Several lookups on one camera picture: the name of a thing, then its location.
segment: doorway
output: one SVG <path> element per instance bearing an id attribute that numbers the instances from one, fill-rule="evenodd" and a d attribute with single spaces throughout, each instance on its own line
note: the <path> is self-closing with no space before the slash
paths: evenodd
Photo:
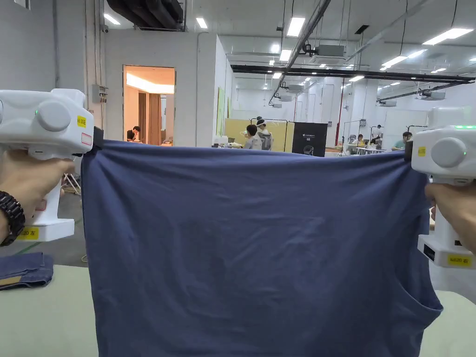
<path id="1" fill-rule="evenodd" d="M 124 141 L 173 145 L 175 69 L 123 67 Z"/>

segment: navy blue fabric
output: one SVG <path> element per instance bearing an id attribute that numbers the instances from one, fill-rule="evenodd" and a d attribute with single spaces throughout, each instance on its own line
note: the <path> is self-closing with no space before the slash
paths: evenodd
<path id="1" fill-rule="evenodd" d="M 21 277 L 18 283 L 2 284 L 3 279 Z M 0 290 L 35 288 L 48 285 L 53 277 L 53 258 L 43 253 L 0 258 Z"/>
<path id="2" fill-rule="evenodd" d="M 441 312 L 402 153 L 106 140 L 82 184 L 101 357 L 417 357 Z"/>

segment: green shirt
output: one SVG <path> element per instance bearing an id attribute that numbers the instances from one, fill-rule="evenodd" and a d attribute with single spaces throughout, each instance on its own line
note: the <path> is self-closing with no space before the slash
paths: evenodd
<path id="1" fill-rule="evenodd" d="M 397 148 L 397 149 L 404 149 L 405 148 L 405 143 L 403 142 L 403 140 L 399 140 L 395 143 L 394 147 Z"/>

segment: black watch strap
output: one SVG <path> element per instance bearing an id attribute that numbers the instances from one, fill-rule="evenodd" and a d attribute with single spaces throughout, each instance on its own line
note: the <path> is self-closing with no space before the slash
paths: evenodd
<path id="1" fill-rule="evenodd" d="M 0 243 L 0 246 L 4 247 L 13 243 L 25 228 L 25 214 L 21 204 L 12 195 L 4 191 L 0 191 L 0 211 L 7 218 L 10 226 L 9 236 Z"/>

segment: curtain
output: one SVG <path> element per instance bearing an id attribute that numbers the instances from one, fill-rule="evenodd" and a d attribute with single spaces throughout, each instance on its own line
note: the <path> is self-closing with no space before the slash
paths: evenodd
<path id="1" fill-rule="evenodd" d="M 139 93 L 139 140 L 146 143 L 146 94 Z"/>
<path id="2" fill-rule="evenodd" d="M 149 139 L 150 145 L 160 145 L 162 130 L 162 106 L 160 104 L 160 94 L 149 95 Z"/>

